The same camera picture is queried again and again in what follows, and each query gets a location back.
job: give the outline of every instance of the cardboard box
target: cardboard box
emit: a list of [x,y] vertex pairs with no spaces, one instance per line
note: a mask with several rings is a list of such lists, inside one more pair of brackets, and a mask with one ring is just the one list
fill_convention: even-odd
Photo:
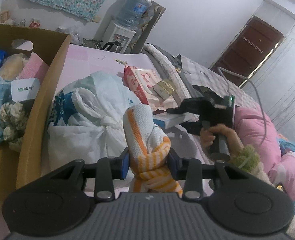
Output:
[[[33,42],[33,50],[12,49],[14,40]],[[0,144],[0,205],[6,196],[41,175],[41,146],[48,108],[61,75],[71,36],[38,28],[0,25],[0,49],[9,55],[34,51],[48,64],[49,70],[34,101],[26,126],[21,153]]]

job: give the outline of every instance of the red wipes package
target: red wipes package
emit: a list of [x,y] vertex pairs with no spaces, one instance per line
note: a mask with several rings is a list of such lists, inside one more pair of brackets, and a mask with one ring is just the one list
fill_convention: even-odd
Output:
[[38,27],[40,27],[40,25],[41,24],[37,20],[32,20],[29,27],[38,28]]
[[153,89],[162,79],[152,69],[127,66],[124,68],[124,81],[127,87],[137,95],[142,104],[150,105],[152,111],[177,107],[174,98],[164,100]]

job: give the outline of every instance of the human hand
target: human hand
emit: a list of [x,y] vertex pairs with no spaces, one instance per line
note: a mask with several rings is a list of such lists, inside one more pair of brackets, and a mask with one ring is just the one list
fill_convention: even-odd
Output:
[[214,133],[220,133],[226,136],[227,146],[231,156],[236,156],[238,152],[244,148],[239,136],[233,129],[226,127],[224,124],[218,124],[210,127],[208,130],[205,130],[204,128],[201,129],[200,142],[203,149],[206,149],[213,144],[215,139],[215,136],[213,135]]

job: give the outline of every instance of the white box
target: white box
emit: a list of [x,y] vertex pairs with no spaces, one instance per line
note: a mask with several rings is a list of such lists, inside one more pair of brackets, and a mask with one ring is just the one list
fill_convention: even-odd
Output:
[[189,121],[193,119],[194,114],[185,113],[185,114],[168,114],[168,113],[161,113],[153,115],[154,124],[157,124],[161,128],[171,128],[176,126],[182,122]]
[[40,89],[37,78],[15,79],[11,82],[11,94],[14,102],[24,102],[35,99]]

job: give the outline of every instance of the pink blanket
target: pink blanket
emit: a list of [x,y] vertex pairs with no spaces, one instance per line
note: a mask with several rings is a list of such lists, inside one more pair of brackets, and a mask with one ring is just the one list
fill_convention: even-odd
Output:
[[265,115],[267,133],[261,147],[258,147],[264,135],[264,122],[260,111],[237,107],[235,109],[234,129],[244,145],[251,144],[261,157],[264,172],[269,171],[281,161],[281,150],[278,143],[278,134],[270,120]]

